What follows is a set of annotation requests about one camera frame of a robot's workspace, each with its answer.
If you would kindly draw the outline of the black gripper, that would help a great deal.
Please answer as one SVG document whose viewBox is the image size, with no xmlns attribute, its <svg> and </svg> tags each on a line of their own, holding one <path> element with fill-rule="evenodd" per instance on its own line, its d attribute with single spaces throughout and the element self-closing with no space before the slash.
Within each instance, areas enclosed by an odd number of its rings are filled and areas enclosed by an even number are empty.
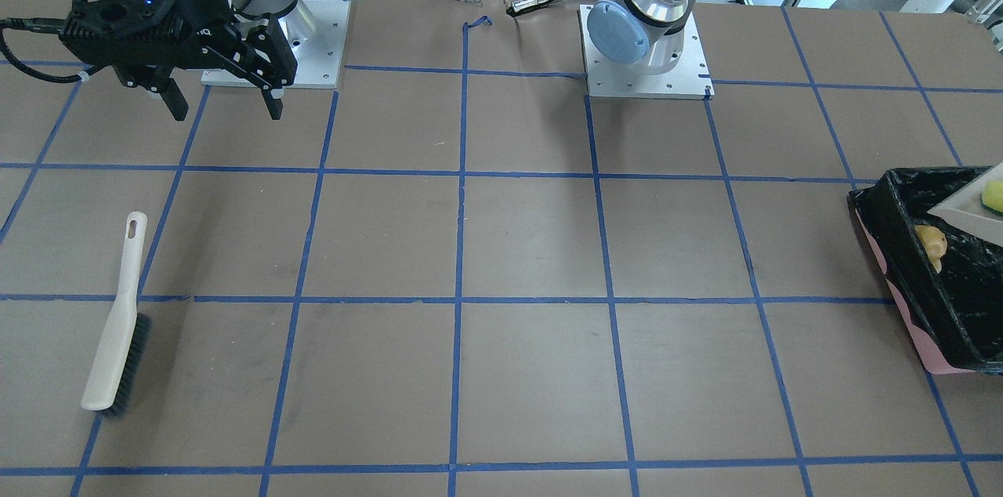
<svg viewBox="0 0 1003 497">
<path fill-rule="evenodd" d="M 228 0 L 73 0 L 60 41 L 83 63 L 125 68 L 125 86 L 160 98 L 177 122 L 189 104 L 173 68 L 218 67 L 260 89 L 273 121 L 298 62 L 277 20 L 236 28 Z"/>
</svg>

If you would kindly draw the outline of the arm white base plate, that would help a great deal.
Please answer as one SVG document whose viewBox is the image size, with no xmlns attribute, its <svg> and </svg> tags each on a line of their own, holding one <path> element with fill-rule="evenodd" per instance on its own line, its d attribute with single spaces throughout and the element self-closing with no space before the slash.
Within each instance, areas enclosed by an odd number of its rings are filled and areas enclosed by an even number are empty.
<svg viewBox="0 0 1003 497">
<path fill-rule="evenodd" d="M 709 100 L 714 96 L 695 15 L 687 18 L 683 31 L 671 36 L 669 43 L 659 41 L 639 62 L 623 64 L 605 57 L 595 47 L 588 29 L 591 14 L 591 5 L 579 7 L 589 96 L 674 100 Z"/>
<path fill-rule="evenodd" d="M 336 89 L 351 9 L 351 2 L 300 0 L 278 20 L 298 64 L 286 89 Z"/>
</svg>

